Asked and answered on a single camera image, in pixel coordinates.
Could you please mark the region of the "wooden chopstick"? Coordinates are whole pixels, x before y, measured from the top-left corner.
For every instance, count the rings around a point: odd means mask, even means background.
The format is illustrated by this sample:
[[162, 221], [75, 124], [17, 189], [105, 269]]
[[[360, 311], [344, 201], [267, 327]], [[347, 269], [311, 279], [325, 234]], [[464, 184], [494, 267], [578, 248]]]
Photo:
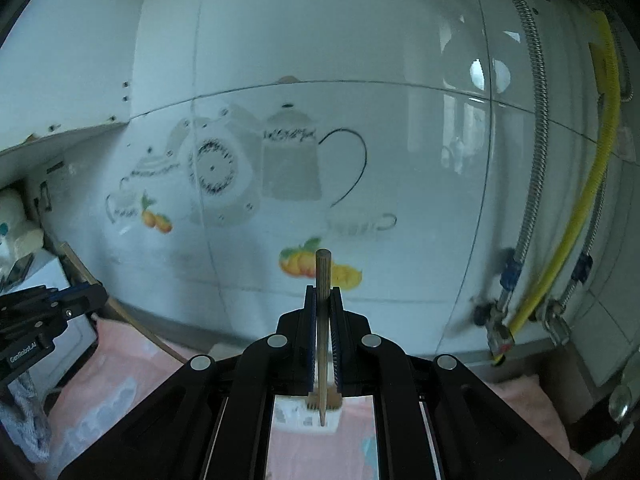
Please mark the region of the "wooden chopstick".
[[320, 248], [316, 252], [317, 296], [317, 362], [318, 362], [318, 410], [320, 425], [326, 426], [328, 409], [328, 356], [329, 356], [329, 304], [331, 295], [331, 252]]
[[[70, 265], [74, 268], [77, 274], [87, 283], [91, 285], [100, 284], [100, 282], [93, 276], [93, 274], [89, 271], [89, 269], [85, 266], [85, 263], [81, 261], [81, 258], [78, 257], [76, 252], [74, 252], [73, 248], [70, 247], [70, 244], [67, 242], [62, 242], [60, 244], [60, 251], [62, 255], [68, 260]], [[178, 361], [180, 364], [186, 364], [188, 359], [185, 358], [182, 354], [180, 354], [175, 349], [168, 346], [166, 342], [163, 342], [159, 336], [156, 336], [152, 330], [149, 330], [146, 326], [144, 326], [139, 320], [137, 320], [115, 297], [111, 294], [107, 294], [106, 305], [111, 310], [113, 310], [124, 322], [133, 327], [139, 334], [141, 334], [145, 339], [151, 341], [155, 347], [159, 348], [168, 356], [171, 356], [174, 360]]]

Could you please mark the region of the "white cutting board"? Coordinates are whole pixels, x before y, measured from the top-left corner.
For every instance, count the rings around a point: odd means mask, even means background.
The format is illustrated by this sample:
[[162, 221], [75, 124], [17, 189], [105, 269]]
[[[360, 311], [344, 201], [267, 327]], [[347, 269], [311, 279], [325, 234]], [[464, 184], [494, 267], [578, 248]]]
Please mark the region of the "white cutting board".
[[58, 257], [38, 250], [26, 278], [1, 294], [1, 385], [30, 375], [44, 399], [93, 341], [89, 315], [106, 303], [101, 285], [72, 285]]

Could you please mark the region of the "white plastic utensil holder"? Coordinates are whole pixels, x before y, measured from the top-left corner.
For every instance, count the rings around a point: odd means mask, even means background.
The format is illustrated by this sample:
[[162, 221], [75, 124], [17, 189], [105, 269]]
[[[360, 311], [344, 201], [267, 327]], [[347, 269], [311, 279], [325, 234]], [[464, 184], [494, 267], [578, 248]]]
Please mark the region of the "white plastic utensil holder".
[[320, 422], [320, 412], [308, 408], [306, 396], [275, 396], [272, 426], [275, 430], [303, 436], [335, 434], [340, 426], [342, 410], [326, 411], [326, 422]]

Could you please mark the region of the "pink towel with blue pattern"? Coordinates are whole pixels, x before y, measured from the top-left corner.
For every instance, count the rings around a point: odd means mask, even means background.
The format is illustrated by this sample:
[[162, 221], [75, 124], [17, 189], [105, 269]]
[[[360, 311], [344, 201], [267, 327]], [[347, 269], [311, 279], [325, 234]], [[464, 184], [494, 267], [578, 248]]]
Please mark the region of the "pink towel with blue pattern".
[[[56, 479], [65, 466], [111, 429], [154, 391], [178, 363], [160, 351], [131, 326], [111, 320], [96, 322], [98, 346], [66, 384], [49, 414], [52, 430], [50, 458], [39, 468], [42, 478]], [[582, 477], [590, 460], [570, 448], [565, 428], [536, 375], [491, 384], [491, 390], [547, 440]], [[374, 479], [372, 404], [346, 401], [335, 434], [296, 434], [282, 424], [274, 430], [276, 456], [270, 460], [270, 479], [314, 479], [316, 441], [332, 444], [336, 457], [349, 471], [335, 466], [321, 479]]]

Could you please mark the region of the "water valve with red cap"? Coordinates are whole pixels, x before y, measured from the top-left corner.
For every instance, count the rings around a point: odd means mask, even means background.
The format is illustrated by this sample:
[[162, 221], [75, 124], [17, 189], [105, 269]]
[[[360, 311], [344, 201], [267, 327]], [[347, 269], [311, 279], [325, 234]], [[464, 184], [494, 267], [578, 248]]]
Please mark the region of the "water valve with red cap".
[[496, 362], [500, 362], [514, 346], [514, 337], [504, 324], [506, 314], [498, 308], [496, 302], [479, 304], [473, 311], [473, 323], [484, 327], [489, 352]]

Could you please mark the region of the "spray bottle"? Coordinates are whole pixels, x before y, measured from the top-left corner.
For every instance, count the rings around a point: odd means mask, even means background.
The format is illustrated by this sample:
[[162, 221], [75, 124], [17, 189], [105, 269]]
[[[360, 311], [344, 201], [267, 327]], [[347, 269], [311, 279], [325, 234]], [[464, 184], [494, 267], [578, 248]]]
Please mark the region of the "spray bottle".
[[634, 427], [630, 426], [621, 434], [614, 434], [612, 438], [596, 444], [585, 455], [585, 459], [590, 461], [587, 476], [592, 476], [602, 471], [604, 467], [620, 452], [622, 446], [627, 442]]

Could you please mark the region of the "metal water valve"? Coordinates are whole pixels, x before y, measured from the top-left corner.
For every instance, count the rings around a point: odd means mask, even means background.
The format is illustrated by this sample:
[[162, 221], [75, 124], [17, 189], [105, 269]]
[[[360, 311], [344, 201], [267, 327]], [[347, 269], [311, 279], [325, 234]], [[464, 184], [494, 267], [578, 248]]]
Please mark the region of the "metal water valve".
[[564, 318], [565, 307], [558, 300], [549, 300], [537, 311], [537, 321], [557, 347], [570, 342], [570, 326]]

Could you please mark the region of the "white wall cabinet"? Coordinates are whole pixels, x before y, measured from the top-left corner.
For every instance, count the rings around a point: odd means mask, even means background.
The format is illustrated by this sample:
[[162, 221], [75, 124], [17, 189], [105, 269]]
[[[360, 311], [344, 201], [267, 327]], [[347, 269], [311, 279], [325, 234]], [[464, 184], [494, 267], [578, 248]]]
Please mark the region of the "white wall cabinet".
[[130, 117], [143, 0], [30, 0], [1, 47], [1, 146]]

